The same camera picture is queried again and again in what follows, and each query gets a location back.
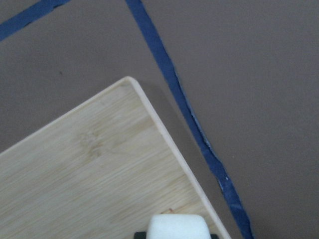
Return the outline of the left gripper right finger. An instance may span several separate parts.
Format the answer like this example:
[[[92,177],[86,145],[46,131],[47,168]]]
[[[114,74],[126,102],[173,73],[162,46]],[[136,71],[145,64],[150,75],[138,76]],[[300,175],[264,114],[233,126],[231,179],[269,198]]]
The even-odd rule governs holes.
[[[218,239],[218,235],[216,234],[211,234],[210,236],[211,236],[211,239]]]

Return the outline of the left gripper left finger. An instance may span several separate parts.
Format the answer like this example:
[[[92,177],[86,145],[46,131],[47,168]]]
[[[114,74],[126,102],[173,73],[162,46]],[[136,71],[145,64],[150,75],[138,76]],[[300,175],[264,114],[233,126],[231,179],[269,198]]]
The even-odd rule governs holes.
[[[147,238],[147,232],[135,232],[134,233],[134,239],[146,239]]]

